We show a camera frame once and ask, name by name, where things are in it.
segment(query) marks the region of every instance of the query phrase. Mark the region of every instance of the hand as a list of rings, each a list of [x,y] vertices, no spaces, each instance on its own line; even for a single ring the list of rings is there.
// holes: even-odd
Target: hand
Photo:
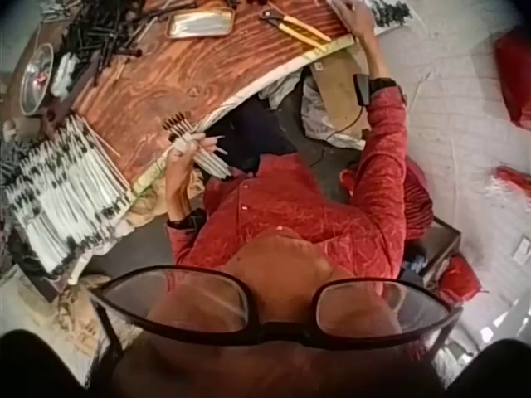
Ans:
[[[194,140],[188,143],[186,152],[181,153],[172,148],[166,157],[166,199],[186,196],[190,175],[193,169],[193,157],[199,146],[213,153],[217,149],[217,138],[205,138],[205,134],[195,134]]]
[[[374,14],[360,0],[329,0],[339,19],[360,40],[374,37]]]

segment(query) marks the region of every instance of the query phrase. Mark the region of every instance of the sleeve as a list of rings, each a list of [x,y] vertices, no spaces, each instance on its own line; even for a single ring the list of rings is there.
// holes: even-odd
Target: sleeve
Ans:
[[[399,87],[373,94],[368,121],[372,130],[359,163],[351,204],[379,229],[389,262],[397,265],[406,237],[406,109]]]
[[[167,233],[172,247],[174,264],[178,265],[183,262],[205,222],[207,222],[207,213],[203,209],[192,211],[180,222],[167,222]]]

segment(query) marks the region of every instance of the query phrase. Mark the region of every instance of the metal tray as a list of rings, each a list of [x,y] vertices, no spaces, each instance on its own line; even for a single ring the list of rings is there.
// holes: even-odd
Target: metal tray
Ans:
[[[226,36],[233,25],[234,10],[230,8],[185,10],[169,18],[166,35],[170,39]]]
[[[53,46],[40,45],[26,65],[20,88],[20,109],[25,116],[35,114],[42,105],[53,71]]]

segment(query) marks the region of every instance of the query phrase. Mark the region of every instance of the eyeglasses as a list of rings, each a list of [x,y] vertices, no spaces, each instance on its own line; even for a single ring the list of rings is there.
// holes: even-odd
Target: eyeglasses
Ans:
[[[92,289],[90,296],[119,355],[123,350],[107,310],[145,332],[209,346],[282,340],[327,350],[370,350],[422,342],[435,352],[462,312],[407,282],[341,279],[314,293],[306,322],[263,323],[253,293],[238,278],[182,266],[139,269]]]

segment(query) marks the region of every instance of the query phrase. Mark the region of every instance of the hair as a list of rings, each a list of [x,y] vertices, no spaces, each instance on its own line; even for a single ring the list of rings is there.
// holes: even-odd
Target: hair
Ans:
[[[278,362],[248,391],[253,398],[376,398],[382,396],[407,396],[408,398],[443,396],[445,388],[432,362],[414,360],[403,350],[383,352],[321,352],[304,366],[290,366]],[[98,397],[127,397],[112,382],[113,369],[106,352],[91,369],[89,391]],[[161,358],[151,362],[152,371],[171,375],[169,366]],[[136,364],[129,366],[135,369]],[[142,383],[138,374],[131,377]]]

